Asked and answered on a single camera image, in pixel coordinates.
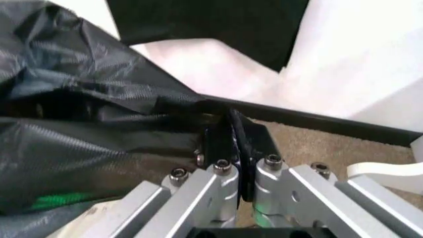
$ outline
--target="green light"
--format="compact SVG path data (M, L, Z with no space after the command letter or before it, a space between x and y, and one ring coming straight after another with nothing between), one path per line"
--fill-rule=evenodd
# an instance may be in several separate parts
M38 210L38 209L47 209L47 208L54 208L60 207L67 204L76 203L82 200L85 200L89 197L86 193L69 193L69 194L61 194L61 195L49 195L40 197L35 201L35 203L31 206L31 210Z

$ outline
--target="screw head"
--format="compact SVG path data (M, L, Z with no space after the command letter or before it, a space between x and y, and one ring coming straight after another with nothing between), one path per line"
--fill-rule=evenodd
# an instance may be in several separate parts
M231 171L231 163L225 159L218 160L213 164L213 171L217 175L227 175Z
M267 155L264 158L264 163L271 170L280 170L282 168L282 162L283 162L282 158L275 154Z
M330 168L323 162L314 162L310 167L325 179L330 177Z
M188 179L188 171L184 168L175 168L169 174L170 183L180 187Z

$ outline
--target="bolt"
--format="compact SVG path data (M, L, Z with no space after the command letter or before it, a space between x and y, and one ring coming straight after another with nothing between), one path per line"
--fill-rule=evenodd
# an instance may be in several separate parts
M231 163L228 160L218 160L213 165L213 171L217 175L228 175L231 171Z
M197 166L198 167L204 166L204 155L203 154L197 155Z
M198 167L204 166L204 155L200 152L199 149L194 151L194 155L196 156L196 163Z
M264 158L264 163L271 170L280 170L282 168L282 158L274 154L266 156Z
M169 178L173 186L180 187L188 179L188 171L184 168L173 169Z
M330 168L327 164L322 162L314 162L310 166L314 171L316 171L319 175L321 175L325 179L329 179L330 177Z

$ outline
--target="white wall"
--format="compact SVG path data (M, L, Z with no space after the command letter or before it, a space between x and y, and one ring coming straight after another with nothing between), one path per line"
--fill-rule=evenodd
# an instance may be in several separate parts
M297 110L423 132L423 1L311 1L283 76Z
M105 0L55 2L118 38ZM199 93L423 132L423 0L311 0L280 75L211 39L133 48Z

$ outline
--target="black nylon cover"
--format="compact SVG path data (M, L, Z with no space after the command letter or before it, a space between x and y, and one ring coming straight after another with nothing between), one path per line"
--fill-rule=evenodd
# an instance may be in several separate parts
M225 125L241 181L263 155L237 111L46 2L0 2L0 97L5 215L121 197L174 167L194 170L211 125Z
M308 0L107 0L123 43L214 38L273 70L286 66Z

